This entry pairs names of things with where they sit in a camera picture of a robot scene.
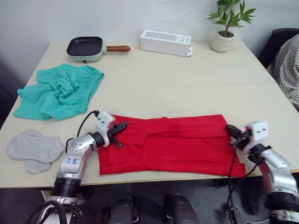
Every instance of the table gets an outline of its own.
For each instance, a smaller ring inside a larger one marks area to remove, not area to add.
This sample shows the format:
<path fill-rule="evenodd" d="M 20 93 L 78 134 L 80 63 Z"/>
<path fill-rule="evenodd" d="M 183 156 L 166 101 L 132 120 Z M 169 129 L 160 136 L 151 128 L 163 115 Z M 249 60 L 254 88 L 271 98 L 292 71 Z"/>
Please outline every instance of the table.
<path fill-rule="evenodd" d="M 129 45 L 128 54 L 107 53 L 99 61 L 89 63 L 105 73 L 96 94 L 88 106 L 91 110 L 137 118 L 187 117 L 222 114 L 229 124 L 242 128 L 255 120 L 269 123 L 270 136 L 266 143 L 299 170 L 299 114 L 279 89 L 274 79 L 248 50 L 243 41 L 235 42 L 231 51 L 216 53 L 207 43 L 193 42 L 193 55 L 179 57 L 139 50 L 136 42 L 114 43 Z M 36 71 L 71 61 L 67 44 L 51 44 L 27 85 L 35 84 Z M 65 144 L 76 135 L 86 114 L 71 119 L 47 121 L 15 118 L 12 113 L 21 104 L 18 98 L 0 131 L 0 188 L 51 187 L 62 156 L 50 170 L 32 175 L 24 162 L 8 157 L 6 144 L 11 137 L 36 129 L 43 136 L 59 136 Z M 94 132 L 90 118 L 81 132 Z M 83 185 L 189 180 L 219 178 L 214 175 L 175 172 L 135 172 L 99 176 L 98 155 L 87 164 Z"/>

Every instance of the floor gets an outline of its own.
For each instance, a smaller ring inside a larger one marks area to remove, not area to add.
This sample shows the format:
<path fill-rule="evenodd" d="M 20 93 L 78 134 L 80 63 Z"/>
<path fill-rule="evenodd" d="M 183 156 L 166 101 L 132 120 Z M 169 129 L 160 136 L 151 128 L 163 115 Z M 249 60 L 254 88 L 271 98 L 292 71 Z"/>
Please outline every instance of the floor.
<path fill-rule="evenodd" d="M 93 186 L 93 196 L 81 209 L 86 223 L 93 224 L 95 214 L 102 208 L 113 206 L 125 196 L 134 196 L 140 205 L 141 223 L 162 224 L 163 199 L 167 193 L 179 193 L 185 196 L 194 207 L 202 224 L 230 223 L 223 209 L 228 196 L 228 188 L 216 187 L 213 180 L 167 181 L 128 184 L 109 184 Z M 42 194 L 37 189 L 0 189 L 0 223 L 21 224 L 26 217 L 43 202 Z M 265 220 L 269 213 L 261 209 L 257 217 L 248 216 L 242 209 L 238 191 L 233 195 L 234 203 L 241 212 L 242 221 L 258 222 Z"/>

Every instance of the red cloth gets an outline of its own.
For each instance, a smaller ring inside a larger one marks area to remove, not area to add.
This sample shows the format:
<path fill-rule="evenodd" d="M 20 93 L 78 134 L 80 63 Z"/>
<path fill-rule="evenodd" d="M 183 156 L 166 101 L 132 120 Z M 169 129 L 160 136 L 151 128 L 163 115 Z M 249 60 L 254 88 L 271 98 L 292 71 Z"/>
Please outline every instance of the red cloth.
<path fill-rule="evenodd" d="M 114 116 L 115 123 L 129 121 L 111 143 L 99 150 L 100 174 L 134 171 L 193 172 L 228 175 L 234 149 L 228 144 L 222 115 L 189 118 L 135 119 Z M 244 176 L 236 159 L 232 176 Z"/>

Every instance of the black chair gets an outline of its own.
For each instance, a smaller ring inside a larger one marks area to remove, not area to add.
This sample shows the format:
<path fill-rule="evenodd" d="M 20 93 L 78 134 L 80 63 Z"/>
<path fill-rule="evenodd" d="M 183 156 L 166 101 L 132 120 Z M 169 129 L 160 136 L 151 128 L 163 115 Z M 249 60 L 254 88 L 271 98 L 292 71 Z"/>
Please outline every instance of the black chair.
<path fill-rule="evenodd" d="M 281 46 L 289 39 L 299 34 L 299 29 L 296 28 L 282 28 L 272 31 L 266 46 L 264 47 L 258 60 L 267 68 L 275 60 L 275 55 Z"/>

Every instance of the pan handle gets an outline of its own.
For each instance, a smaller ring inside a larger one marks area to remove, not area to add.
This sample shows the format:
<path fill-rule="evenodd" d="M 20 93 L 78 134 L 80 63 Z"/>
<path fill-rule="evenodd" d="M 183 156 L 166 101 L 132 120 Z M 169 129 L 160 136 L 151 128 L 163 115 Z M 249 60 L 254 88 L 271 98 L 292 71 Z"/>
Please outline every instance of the pan handle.
<path fill-rule="evenodd" d="M 107 46 L 107 52 L 129 52 L 131 48 L 126 45 L 122 46 Z"/>

